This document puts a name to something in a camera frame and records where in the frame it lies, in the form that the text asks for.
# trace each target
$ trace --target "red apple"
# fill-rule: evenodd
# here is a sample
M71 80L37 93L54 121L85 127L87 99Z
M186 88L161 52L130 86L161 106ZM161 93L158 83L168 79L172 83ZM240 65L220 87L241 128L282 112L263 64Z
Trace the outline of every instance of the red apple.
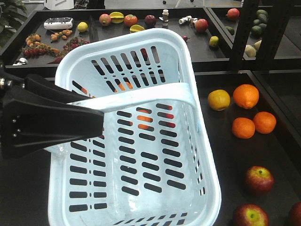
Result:
M99 17L99 22L102 26L106 27L109 26L111 24L111 17L109 14L101 14Z
M205 32L208 28L208 22L205 19L199 19L194 24L197 32Z
M288 214L289 226L300 226L301 225L301 202L295 203Z
M268 226L269 217L258 205L243 204L233 211L234 226Z
M239 18L239 14L240 14L240 12L237 8L231 8L228 10L226 17L229 20L235 21Z
M252 166L246 171L246 187L251 194L263 195L268 193L275 183L272 173L263 166Z

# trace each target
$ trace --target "green leaf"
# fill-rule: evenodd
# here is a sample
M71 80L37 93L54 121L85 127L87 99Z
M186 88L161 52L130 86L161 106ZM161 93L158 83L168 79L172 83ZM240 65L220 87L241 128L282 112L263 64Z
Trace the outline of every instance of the green leaf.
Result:
M15 13L15 12L13 12L13 11L10 11L9 14L10 14L13 18L17 18L17 19L19 19L19 20L21 20L21 21L27 20L27 17L26 17L26 16L23 16L23 15L21 15L21 14L19 14L19 13Z
M4 18L4 15L2 15L0 18L0 25L3 25L3 26L9 25L9 22Z
M4 25L0 25L0 33L2 33L2 31L4 30L5 26Z

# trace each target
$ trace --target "black tray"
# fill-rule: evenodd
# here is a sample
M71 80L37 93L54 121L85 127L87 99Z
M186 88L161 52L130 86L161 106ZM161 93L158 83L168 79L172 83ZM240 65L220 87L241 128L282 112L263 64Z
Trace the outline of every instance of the black tray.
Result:
M240 204L255 203L269 215L271 226L284 226L292 204L301 199L301 139L290 122L250 71L241 73L196 73L199 100L210 140L222 190L222 206L214 226L232 226L232 212ZM242 84L256 85L260 101L255 108L245 110L233 100L222 112L213 111L207 102L215 89L232 93ZM277 117L273 133L256 133L242 140L231 133L234 118L252 118L258 111L269 111ZM254 198L243 188L242 178L252 165L269 168L275 179L273 190ZM50 154L36 152L18 160L0 157L0 222L3 225L48 225L47 204Z
M256 71L254 74L301 134L301 70Z
M28 72L35 72L43 75L44 77L53 77L56 65L48 65L48 62L54 60L52 56L39 56L29 58L28 65L22 66L12 66L12 64L19 59L24 57L20 53L20 49L25 47L25 39L31 33L38 33L41 35L42 42L51 45L57 49L63 49L70 38L80 35L81 38L89 41L95 42L99 40L109 39L116 36L121 36L124 34L129 34L129 28L123 23L121 24L111 24L108 27L101 27L98 22L99 16L102 13L111 13L113 11L119 11L124 15L134 14L138 17L138 24L145 26L144 18L148 14L153 14L158 18L156 27L162 27L162 22L159 20L159 16L162 16L162 9L92 9L92 10L67 10L67 11L35 11L28 20L22 25L22 27L16 32L12 37L11 41L6 44L6 46L1 50L0 54L4 60L7 68L7 72L12 74L25 74ZM75 25L72 28L73 34L68 37L67 40L59 40L58 42L51 43L50 31L47 31L43 23L46 19L53 17L72 17L75 20ZM180 18L191 15L192 17L204 18L209 23L209 28L205 33L197 33L194 28L190 27L189 24L179 25L178 21ZM79 22L85 21L89 24L89 30L79 34L76 27ZM228 40L224 39L224 33L212 18L211 14L208 13L206 8L172 8L169 9L169 23L168 29L175 31L179 35L186 35L190 37L187 41L188 49L190 50L190 56L194 67L201 68L202 71L216 70L218 68L219 62L221 62L221 68L224 69L223 64L228 61L230 55L230 46ZM212 50L209 48L209 40L211 36L218 36L220 38L220 45L217 50Z
M227 30L226 26L233 27L235 32L237 32L237 26L239 19L237 21L229 21L226 18L226 14L230 8L221 8L221 7L209 7L207 8L208 11L212 14L212 16L215 18L215 20L219 23L231 43L233 44L235 34L231 35L229 31ZM268 13L272 10L272 7L258 7L258 9L264 9ZM291 11L291 17L288 22L288 25L285 30L285 34L282 37L282 40L280 42L279 48L276 52L275 59L277 60L277 63L273 64L273 67L275 68L296 68L300 67L299 65L296 65L296 59L301 60L301 39L299 32L301 32L301 7L295 6L293 7ZM259 41L261 38L256 38L252 34L249 35L247 44L254 45L255 42ZM246 54L244 54L243 57L244 60L255 60L254 57L248 57Z
M221 211L214 226L232 226L233 210L245 203L261 206L267 212L271 226L285 225L290 207L301 198L301 171L298 163L301 146L297 144L295 131L290 132L293 129L290 129L286 118L250 71L242 71L240 74L197 73L196 80L222 190ZM232 96L234 89L243 83L254 84L260 91L260 100L255 108L239 108L233 99L224 111L216 112L209 107L207 96L211 91L224 89ZM272 112L276 116L275 130L267 135L256 132L246 140L236 138L231 132L233 120L237 117L252 119L258 111ZM253 165L267 167L275 177L273 190L265 196L256 198L244 189L245 171Z

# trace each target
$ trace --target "plastic basket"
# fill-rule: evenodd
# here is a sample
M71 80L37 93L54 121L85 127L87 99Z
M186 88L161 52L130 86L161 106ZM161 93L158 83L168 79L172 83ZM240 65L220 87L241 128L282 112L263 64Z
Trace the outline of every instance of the plastic basket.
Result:
M153 28L78 47L59 64L55 83L96 102L135 92L143 101L127 96L134 104L106 112L101 137L52 153L51 226L215 222L221 191L189 51L178 34ZM189 87L184 93L192 101L165 98L181 92L170 88L178 83Z

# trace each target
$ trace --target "orange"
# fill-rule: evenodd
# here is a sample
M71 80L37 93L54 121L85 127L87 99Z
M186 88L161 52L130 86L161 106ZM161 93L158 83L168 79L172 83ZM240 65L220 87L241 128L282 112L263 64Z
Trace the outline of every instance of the orange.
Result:
M253 85L242 84L234 90L233 100L239 107L250 109L257 104L259 91Z
M233 121L232 133L241 139L249 139L255 133L255 125L251 119L239 117Z
M137 110L137 111L143 112L143 113L149 113L149 112L146 111L146 110ZM152 118L146 117L146 116L143 116L143 115L138 115L138 116L137 116L137 119L138 119L138 120L141 120L141 121L152 122ZM139 125L138 125L138 128L140 128L140 129L148 129L149 126L148 126L148 125L144 125L144 124L139 124Z
M255 129L262 134L271 133L276 126L276 118L269 112L258 112L254 118Z

